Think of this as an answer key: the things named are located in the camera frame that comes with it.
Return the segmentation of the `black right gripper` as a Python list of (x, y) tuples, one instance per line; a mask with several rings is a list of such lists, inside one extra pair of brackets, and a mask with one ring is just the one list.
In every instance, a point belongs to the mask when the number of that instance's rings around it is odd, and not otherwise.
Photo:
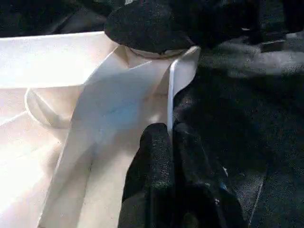
[(215, 47), (247, 36), (249, 43), (266, 41), (260, 0), (171, 0), (173, 18), (190, 41), (200, 47)]

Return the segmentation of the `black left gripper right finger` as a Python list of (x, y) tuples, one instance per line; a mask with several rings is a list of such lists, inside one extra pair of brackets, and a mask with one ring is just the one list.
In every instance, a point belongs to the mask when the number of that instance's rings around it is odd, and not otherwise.
[(199, 133), (185, 123), (174, 126), (173, 151), (188, 228), (245, 228), (240, 202), (228, 176)]

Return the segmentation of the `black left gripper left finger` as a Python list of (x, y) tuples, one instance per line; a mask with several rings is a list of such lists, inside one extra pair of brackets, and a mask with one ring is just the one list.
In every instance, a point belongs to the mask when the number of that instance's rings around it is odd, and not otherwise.
[(118, 226), (171, 228), (174, 208), (174, 161), (167, 126), (150, 124), (125, 177)]

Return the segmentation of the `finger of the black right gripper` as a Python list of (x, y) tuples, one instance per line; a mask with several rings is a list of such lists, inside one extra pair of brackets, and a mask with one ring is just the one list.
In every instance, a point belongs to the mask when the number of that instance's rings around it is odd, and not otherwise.
[(117, 44), (160, 55), (194, 46), (169, 2), (126, 4), (108, 16), (104, 32)]

